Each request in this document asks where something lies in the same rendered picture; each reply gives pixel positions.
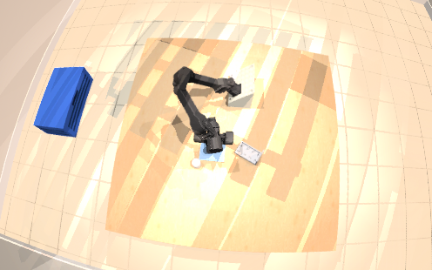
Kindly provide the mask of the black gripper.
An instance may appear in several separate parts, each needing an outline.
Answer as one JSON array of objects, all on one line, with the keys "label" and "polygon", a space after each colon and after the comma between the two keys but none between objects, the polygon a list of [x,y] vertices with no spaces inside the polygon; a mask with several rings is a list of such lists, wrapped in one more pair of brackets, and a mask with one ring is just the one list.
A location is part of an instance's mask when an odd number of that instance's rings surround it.
[{"label": "black gripper", "polygon": [[[226,131],[226,132],[220,133],[219,135],[222,135],[221,136],[222,145],[233,145],[234,132],[227,132]],[[206,142],[205,140],[202,141],[196,134],[194,134],[194,136],[193,136],[193,141],[195,143],[205,143]]]}]

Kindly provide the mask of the white dish rack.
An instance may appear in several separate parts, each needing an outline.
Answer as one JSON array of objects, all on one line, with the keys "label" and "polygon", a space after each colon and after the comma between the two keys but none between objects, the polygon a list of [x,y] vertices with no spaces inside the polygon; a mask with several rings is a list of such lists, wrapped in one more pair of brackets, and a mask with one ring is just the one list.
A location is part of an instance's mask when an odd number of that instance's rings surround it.
[{"label": "white dish rack", "polygon": [[248,145],[247,143],[245,143],[243,141],[240,143],[238,149],[235,152],[235,154],[239,155],[240,157],[245,159],[247,162],[249,161],[254,165],[257,164],[262,153],[257,151],[256,149],[252,148],[250,145]]}]

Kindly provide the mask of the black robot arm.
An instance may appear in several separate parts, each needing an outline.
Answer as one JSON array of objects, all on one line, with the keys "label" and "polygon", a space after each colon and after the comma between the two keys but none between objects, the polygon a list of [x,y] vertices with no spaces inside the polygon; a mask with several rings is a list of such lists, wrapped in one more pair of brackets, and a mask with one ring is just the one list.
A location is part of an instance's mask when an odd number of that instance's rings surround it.
[{"label": "black robot arm", "polygon": [[[173,92],[178,97],[179,102],[186,110],[189,123],[194,134],[202,141],[206,141],[207,153],[218,153],[223,151],[221,136],[219,135],[219,124],[215,117],[206,118],[199,112],[195,103],[192,101],[186,86],[189,83],[212,87],[215,93],[221,94],[227,91],[233,98],[241,94],[241,84],[236,84],[230,78],[210,78],[205,75],[194,73],[186,66],[181,67],[173,76]],[[202,134],[207,132],[206,134]]]}]

